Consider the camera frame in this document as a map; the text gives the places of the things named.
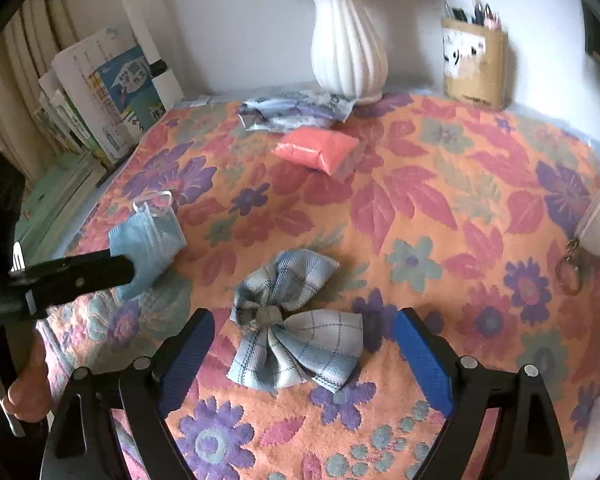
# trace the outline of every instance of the white vase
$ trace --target white vase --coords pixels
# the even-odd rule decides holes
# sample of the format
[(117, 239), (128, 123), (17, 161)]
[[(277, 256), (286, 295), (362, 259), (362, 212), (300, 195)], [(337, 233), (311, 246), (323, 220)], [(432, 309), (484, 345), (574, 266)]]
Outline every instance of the white vase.
[(378, 102), (388, 63), (362, 0), (314, 2), (311, 58), (318, 83), (329, 92), (355, 98), (359, 105)]

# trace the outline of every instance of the finger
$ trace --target finger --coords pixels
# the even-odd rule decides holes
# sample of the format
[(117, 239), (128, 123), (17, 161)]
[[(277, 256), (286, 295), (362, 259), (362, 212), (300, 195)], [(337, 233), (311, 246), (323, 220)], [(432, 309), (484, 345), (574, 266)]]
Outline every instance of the finger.
[(27, 366), (21, 373), (20, 376), (14, 381), (9, 388), (9, 400), (17, 407), (36, 395), (38, 389), (49, 389), (48, 379), (48, 367), (46, 363), (43, 363), (41, 367), (33, 368)]
[(32, 368), (40, 368), (45, 365), (46, 348), (45, 341), (42, 339), (40, 332), (34, 332), (33, 343), (31, 344), (31, 353), (29, 354), (28, 366)]
[(42, 420), (51, 410), (52, 396), (48, 380), (45, 378), (38, 384), (32, 385), (31, 395), (19, 404), (14, 405), (9, 399), (3, 401), (5, 411), (14, 414), (20, 420), (37, 422)]

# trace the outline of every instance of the plaid bow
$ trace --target plaid bow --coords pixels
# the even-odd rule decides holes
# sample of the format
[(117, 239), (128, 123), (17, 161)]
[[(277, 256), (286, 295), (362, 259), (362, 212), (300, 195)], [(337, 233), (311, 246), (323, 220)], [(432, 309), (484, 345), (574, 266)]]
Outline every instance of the plaid bow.
[(243, 335), (227, 377), (275, 394), (308, 379), (331, 392), (344, 386), (362, 355), (362, 316), (302, 308), (340, 264), (306, 249), (284, 251), (236, 289), (231, 319)]

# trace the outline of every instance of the blue gripper pad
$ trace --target blue gripper pad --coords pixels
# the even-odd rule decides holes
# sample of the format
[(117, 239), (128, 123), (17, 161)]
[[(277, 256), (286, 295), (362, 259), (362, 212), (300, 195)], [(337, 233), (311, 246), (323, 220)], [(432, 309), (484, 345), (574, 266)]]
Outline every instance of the blue gripper pad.
[(184, 342), (180, 353), (162, 375), (158, 401), (158, 413), (162, 418), (167, 418), (173, 410), (182, 406), (215, 335), (214, 316), (206, 312)]
[(394, 338), (429, 405), (445, 417), (450, 417), (454, 411), (451, 378), (445, 373), (418, 329), (403, 312), (399, 312), (395, 317)]

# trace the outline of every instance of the blue face mask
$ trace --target blue face mask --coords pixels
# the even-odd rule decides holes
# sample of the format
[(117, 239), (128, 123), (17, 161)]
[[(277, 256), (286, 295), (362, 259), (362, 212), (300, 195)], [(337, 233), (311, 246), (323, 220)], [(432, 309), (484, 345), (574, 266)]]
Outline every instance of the blue face mask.
[[(160, 208), (150, 206), (149, 201), (159, 196), (169, 197), (169, 203)], [(124, 254), (136, 270), (131, 283), (115, 289), (114, 296), (121, 304), (148, 290), (187, 245), (170, 191), (147, 195), (138, 203), (141, 205), (134, 202), (136, 214), (109, 232), (111, 256)]]

